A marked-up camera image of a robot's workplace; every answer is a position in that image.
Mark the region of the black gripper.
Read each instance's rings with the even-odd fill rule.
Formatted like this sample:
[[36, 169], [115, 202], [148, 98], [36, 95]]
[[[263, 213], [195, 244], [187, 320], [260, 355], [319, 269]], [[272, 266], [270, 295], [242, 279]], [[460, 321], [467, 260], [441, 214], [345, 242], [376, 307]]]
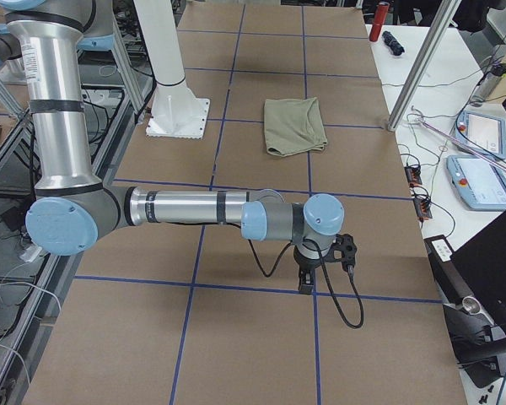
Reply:
[[312, 294], [315, 287], [315, 270], [321, 266], [320, 258], [309, 258], [300, 251], [293, 252], [293, 258], [299, 266], [300, 294]]

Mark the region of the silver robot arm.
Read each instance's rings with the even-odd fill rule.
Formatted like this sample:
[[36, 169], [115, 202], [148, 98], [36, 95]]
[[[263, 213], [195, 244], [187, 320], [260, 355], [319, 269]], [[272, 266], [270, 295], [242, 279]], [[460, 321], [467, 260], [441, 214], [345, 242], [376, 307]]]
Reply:
[[26, 84], [19, 40], [0, 24], [0, 79], [6, 84]]
[[4, 1], [19, 41], [41, 177], [25, 224], [57, 256], [75, 256], [111, 232], [141, 224], [229, 225], [248, 241], [281, 240], [311, 294], [330, 262], [352, 266], [342, 234], [344, 208], [328, 194], [286, 202], [273, 190], [146, 191], [114, 184], [116, 169], [94, 167], [79, 73], [80, 51], [114, 51], [119, 30], [109, 1]]

